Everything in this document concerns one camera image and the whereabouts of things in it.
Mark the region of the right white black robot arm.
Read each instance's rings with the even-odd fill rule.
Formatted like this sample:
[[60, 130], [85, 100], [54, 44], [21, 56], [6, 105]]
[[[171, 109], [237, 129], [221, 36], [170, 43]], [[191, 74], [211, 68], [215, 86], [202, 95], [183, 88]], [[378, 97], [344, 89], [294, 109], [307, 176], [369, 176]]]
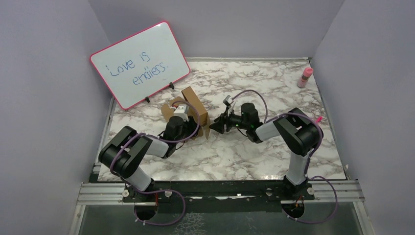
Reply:
[[240, 115], [235, 114], [228, 104], [226, 110], [209, 127], [220, 134], [229, 132], [232, 128], [245, 130], [248, 139], [254, 143], [281, 136], [291, 151], [289, 168], [282, 186], [283, 195], [288, 199], [295, 199], [305, 188], [310, 158], [323, 139], [322, 129], [301, 109], [294, 108], [268, 122], [261, 122], [252, 103], [244, 103]]

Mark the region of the brown cardboard box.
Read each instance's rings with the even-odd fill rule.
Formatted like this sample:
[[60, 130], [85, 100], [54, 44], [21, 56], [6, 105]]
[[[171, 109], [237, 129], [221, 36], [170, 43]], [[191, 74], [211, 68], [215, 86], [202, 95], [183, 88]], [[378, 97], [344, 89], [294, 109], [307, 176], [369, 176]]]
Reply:
[[169, 100], [168, 103], [165, 103], [161, 107], [161, 113], [166, 120], [166, 122], [169, 121], [169, 119], [174, 116], [175, 108], [178, 108], [179, 105], [186, 105], [183, 103], [183, 101], [186, 101], [187, 103], [191, 104], [195, 109], [188, 106], [188, 116], [191, 116], [194, 120], [194, 123], [197, 124], [197, 119], [199, 118], [199, 131], [195, 134], [193, 139], [196, 139], [198, 137], [201, 137], [202, 134], [204, 134], [206, 140], [209, 139], [210, 129], [209, 125], [210, 123], [210, 117], [207, 111], [207, 108], [205, 105], [201, 102], [198, 95], [195, 93], [192, 87], [187, 87], [181, 91], [182, 96], [175, 97], [174, 99]]

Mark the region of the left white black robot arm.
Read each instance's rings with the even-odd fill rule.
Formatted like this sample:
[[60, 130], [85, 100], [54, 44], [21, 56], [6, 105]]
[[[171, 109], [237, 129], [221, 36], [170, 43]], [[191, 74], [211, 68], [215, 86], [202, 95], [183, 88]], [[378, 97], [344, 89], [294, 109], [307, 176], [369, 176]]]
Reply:
[[189, 116], [188, 120], [172, 116], [160, 137], [138, 133], [130, 126], [124, 126], [100, 151], [98, 160], [110, 169], [110, 172], [135, 188], [136, 196], [142, 201], [153, 197], [152, 178], [141, 168], [146, 155], [170, 157], [177, 144], [184, 142], [198, 132], [198, 122]]

